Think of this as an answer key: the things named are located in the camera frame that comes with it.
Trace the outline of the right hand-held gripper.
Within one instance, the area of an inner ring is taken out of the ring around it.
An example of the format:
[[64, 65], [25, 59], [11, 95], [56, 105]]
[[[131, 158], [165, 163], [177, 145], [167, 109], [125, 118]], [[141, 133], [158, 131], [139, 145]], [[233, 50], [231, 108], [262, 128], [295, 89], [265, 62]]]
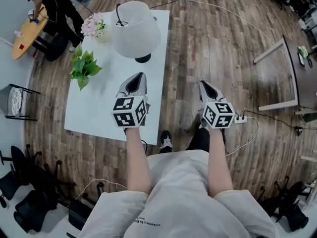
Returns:
[[201, 80], [198, 84], [202, 108], [199, 118], [202, 127], [229, 128], [236, 116], [234, 108], [222, 92], [212, 84]]

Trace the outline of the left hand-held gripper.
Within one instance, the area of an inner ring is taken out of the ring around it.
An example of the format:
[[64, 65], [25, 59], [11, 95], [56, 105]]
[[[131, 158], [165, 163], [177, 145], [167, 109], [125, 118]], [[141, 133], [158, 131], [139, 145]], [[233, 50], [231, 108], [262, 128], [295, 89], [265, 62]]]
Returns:
[[119, 128], [145, 126], [150, 106], [147, 97], [147, 78], [140, 72], [121, 84], [111, 114]]

